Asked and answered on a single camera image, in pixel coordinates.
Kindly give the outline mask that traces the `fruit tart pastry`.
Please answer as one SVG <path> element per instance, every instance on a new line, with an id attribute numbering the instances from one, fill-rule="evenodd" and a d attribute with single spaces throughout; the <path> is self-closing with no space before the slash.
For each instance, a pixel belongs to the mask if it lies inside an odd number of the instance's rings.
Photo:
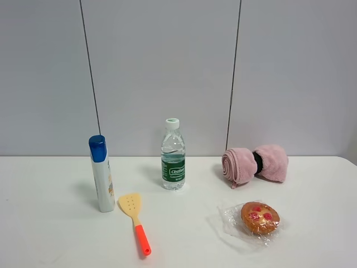
<path id="1" fill-rule="evenodd" d="M 223 231 L 258 246 L 269 246 L 284 231 L 284 220 L 278 212 L 255 200 L 229 207 L 219 207 Z"/>

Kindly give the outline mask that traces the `rolled pink towel black band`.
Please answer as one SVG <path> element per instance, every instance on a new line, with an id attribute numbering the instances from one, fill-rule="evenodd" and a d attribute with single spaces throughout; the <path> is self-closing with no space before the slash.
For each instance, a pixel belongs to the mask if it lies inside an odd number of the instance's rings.
<path id="1" fill-rule="evenodd" d="M 288 156 L 278 145 L 263 145 L 253 151 L 230 148 L 224 152 L 221 163 L 223 175 L 234 189 L 250 182 L 255 176 L 283 183 L 287 176 Z"/>

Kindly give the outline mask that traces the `white blue-capped shampoo bottle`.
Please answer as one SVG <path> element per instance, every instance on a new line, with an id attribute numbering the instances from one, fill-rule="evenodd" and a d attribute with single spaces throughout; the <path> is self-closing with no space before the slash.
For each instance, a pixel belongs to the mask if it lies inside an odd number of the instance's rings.
<path id="1" fill-rule="evenodd" d="M 111 212 L 115 207 L 115 196 L 105 137 L 92 136 L 89 148 L 99 210 L 102 213 Z"/>

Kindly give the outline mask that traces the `clear water bottle green label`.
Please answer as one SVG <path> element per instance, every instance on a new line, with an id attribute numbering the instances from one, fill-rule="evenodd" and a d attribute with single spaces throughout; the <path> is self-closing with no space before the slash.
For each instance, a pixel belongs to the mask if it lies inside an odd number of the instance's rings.
<path id="1" fill-rule="evenodd" d="M 177 118 L 165 120 L 165 136 L 161 144 L 161 174 L 163 187 L 179 190 L 185 184 L 185 142 Z"/>

